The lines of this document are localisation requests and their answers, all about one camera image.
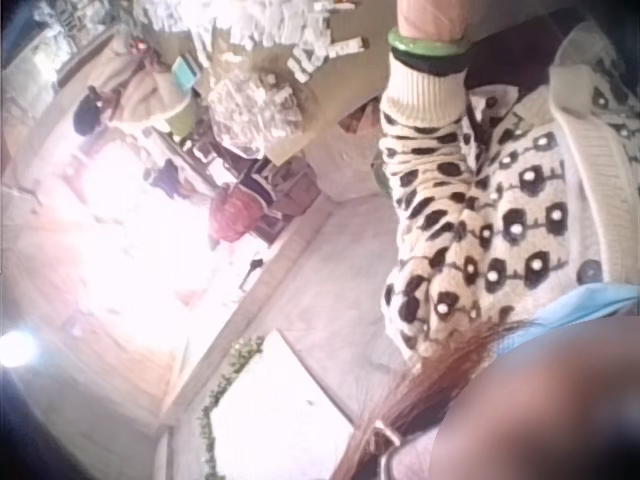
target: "green vine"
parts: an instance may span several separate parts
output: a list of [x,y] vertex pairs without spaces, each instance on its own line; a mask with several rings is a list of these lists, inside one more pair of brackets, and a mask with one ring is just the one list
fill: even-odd
[[257,337],[255,339],[239,340],[233,345],[229,360],[231,371],[226,375],[222,375],[218,386],[209,393],[209,402],[202,408],[202,415],[199,418],[200,438],[205,442],[207,455],[204,461],[209,469],[204,480],[225,480],[225,477],[218,473],[215,455],[216,437],[213,434],[211,425],[211,412],[218,406],[229,387],[237,380],[251,359],[262,352],[263,343],[264,338]]

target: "hand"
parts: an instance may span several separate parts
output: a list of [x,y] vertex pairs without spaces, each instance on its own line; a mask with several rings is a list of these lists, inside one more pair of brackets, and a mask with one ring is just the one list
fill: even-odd
[[168,72],[169,67],[164,64],[160,59],[160,55],[155,50],[152,50],[148,55],[144,57],[144,62],[147,68],[153,72]]
[[455,42],[467,23],[467,0],[398,0],[398,31],[405,37]]
[[144,55],[149,50],[149,44],[140,37],[132,36],[129,40],[129,50],[134,55]]

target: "black and white pattern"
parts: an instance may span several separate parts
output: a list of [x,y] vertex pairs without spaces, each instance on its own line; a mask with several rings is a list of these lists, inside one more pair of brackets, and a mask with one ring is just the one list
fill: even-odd
[[[592,92],[593,113],[640,172],[638,102],[610,67],[596,70],[604,81]],[[380,146],[401,232],[383,310],[409,351],[426,354],[480,319],[526,320],[535,305],[603,279],[600,259],[571,260],[577,213],[548,91],[521,102],[518,95],[512,88],[472,92],[466,115],[439,127],[427,114],[411,125],[391,109],[383,113]]]

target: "beige coat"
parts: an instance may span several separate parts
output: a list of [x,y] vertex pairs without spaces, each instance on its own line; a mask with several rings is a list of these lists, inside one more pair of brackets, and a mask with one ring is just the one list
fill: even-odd
[[[129,35],[117,33],[100,54],[89,78],[98,91],[110,91],[126,80],[139,58],[128,51]],[[157,72],[145,68],[129,82],[111,124],[124,130],[140,126],[157,126],[182,110],[191,99],[175,82],[171,71]]]

